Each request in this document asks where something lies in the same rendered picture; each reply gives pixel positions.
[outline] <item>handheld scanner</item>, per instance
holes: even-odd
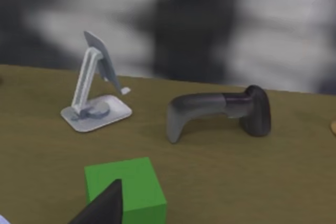
[[[187,122],[215,114],[239,118],[241,127],[251,136],[266,136],[271,130],[267,94],[259,86],[253,85],[243,93],[199,93],[176,97],[167,109],[168,140],[172,144],[177,143]]]

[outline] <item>phone stand base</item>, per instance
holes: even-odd
[[[104,95],[86,104],[86,109],[79,115],[71,106],[61,111],[61,116],[78,132],[90,132],[128,118],[132,110],[119,98]]]

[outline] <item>blurred background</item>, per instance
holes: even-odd
[[[336,94],[336,0],[0,0],[0,64]]]

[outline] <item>wooden table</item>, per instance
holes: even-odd
[[[224,116],[165,138],[175,96],[242,88],[121,79],[134,115],[86,134],[60,116],[77,73],[0,66],[0,214],[12,224],[64,224],[85,205],[83,167],[148,156],[167,224],[336,223],[336,97],[269,91],[272,134],[253,138]],[[92,95],[114,92],[97,78]]]

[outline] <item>green cube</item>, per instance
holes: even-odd
[[[149,158],[87,166],[85,176],[88,203],[121,179],[122,223],[165,224],[167,202]]]

